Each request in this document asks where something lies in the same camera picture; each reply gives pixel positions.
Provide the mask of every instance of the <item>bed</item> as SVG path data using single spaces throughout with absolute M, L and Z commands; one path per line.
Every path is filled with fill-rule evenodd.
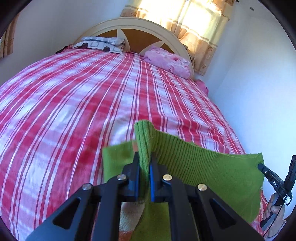
M 245 153 L 194 81 L 143 61 L 155 43 L 190 60 L 172 33 L 147 20 L 119 18 L 82 36 L 119 36 L 127 43 L 122 55 L 66 49 L 0 88 L 0 216 L 19 241 L 84 183 L 103 182 L 101 149 L 134 139 L 138 120 L 207 149 Z M 252 222 L 261 234 L 266 203 L 262 193 Z

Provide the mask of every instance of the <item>metal rivet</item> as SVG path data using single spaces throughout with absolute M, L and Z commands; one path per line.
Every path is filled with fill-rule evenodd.
M 207 190 L 207 185 L 205 185 L 205 184 L 199 184 L 199 185 L 197 186 L 197 188 L 198 188 L 198 190 L 200 190 L 200 191 L 205 191 L 205 190 Z
M 119 180 L 119 181 L 122 181 L 122 180 L 125 180 L 125 179 L 126 179 L 126 175 L 124 175 L 124 174 L 119 174 L 117 176 L 117 180 Z
M 165 181 L 170 181 L 172 179 L 173 179 L 173 177 L 170 174 L 164 174 L 163 175 L 163 180 L 165 180 Z
M 92 187 L 92 184 L 90 183 L 85 183 L 82 185 L 82 189 L 85 191 L 91 189 L 91 187 Z

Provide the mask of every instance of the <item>green cloth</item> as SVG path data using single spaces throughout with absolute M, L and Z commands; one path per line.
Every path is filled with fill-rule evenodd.
M 214 152 L 160 132 L 144 120 L 138 121 L 134 130 L 140 156 L 140 193 L 148 201 L 132 240 L 170 240 L 168 205 L 150 202 L 151 152 L 156 153 L 159 164 L 167 166 L 169 174 L 183 183 L 193 186 L 204 183 L 247 222 L 256 218 L 264 180 L 264 175 L 257 170 L 257 165 L 264 163 L 262 153 L 230 155 Z M 104 180 L 121 173 L 123 166 L 133 161 L 133 156 L 132 142 L 104 148 Z

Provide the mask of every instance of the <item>floral curtain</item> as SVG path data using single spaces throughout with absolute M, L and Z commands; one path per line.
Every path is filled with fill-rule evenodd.
M 0 59 L 10 55 L 13 52 L 13 38 L 15 36 L 15 26 L 18 15 L 12 20 L 7 30 L 0 38 Z
M 121 17 L 144 18 L 171 31 L 204 75 L 229 20 L 234 0 L 129 0 Z

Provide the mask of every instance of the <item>floral pillowcase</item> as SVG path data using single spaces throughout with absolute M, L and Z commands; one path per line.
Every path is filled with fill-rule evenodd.
M 152 46 L 144 54 L 144 61 L 184 79 L 191 76 L 190 61 L 159 47 Z

